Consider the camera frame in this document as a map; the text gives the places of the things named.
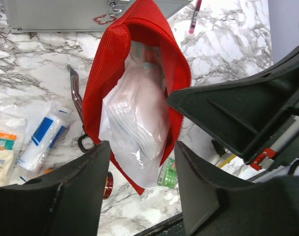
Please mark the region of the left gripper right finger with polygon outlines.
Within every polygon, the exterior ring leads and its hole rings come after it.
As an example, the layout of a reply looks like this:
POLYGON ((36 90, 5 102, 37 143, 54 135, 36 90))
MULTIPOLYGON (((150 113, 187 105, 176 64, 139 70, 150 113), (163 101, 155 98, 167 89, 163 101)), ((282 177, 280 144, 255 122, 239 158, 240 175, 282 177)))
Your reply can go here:
POLYGON ((176 142, 183 223, 188 236, 299 236, 299 176, 252 183, 176 142))

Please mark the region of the red first aid pouch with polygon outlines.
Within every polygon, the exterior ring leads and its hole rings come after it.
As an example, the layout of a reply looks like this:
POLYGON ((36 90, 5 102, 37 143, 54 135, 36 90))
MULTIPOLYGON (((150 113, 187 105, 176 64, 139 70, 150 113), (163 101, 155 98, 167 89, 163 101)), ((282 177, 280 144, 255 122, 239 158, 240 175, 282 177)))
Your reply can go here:
POLYGON ((101 142, 102 99, 123 75, 132 40, 161 49, 168 94, 191 85, 187 60, 157 4, 152 0, 135 1, 105 30, 90 70, 83 100, 84 130, 96 145, 101 142))

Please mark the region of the gauze pad clear packet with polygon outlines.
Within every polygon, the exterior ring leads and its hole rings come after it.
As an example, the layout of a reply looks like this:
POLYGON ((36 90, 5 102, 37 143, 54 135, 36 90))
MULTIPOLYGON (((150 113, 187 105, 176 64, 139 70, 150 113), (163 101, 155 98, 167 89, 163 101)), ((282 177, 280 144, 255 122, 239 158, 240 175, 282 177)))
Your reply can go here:
POLYGON ((98 137, 144 189, 156 186, 170 130, 166 91, 160 48, 132 41, 123 75, 102 100, 98 137))

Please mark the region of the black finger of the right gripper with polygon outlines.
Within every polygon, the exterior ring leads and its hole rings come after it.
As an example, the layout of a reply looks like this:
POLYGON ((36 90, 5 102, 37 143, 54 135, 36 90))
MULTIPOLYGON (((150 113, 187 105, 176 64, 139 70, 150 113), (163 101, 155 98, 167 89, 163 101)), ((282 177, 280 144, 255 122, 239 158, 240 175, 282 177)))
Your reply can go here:
POLYGON ((168 104, 213 139, 253 163, 275 148, 276 165, 299 158, 299 46, 270 68, 221 84, 190 87, 171 93, 168 104))

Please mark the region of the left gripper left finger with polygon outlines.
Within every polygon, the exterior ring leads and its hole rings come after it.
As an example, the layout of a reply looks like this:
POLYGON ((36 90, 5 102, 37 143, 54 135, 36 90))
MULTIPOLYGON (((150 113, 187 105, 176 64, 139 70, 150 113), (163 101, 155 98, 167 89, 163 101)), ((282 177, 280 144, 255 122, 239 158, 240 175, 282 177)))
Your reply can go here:
POLYGON ((111 149, 107 141, 27 181, 0 187, 0 236, 95 236, 111 149))

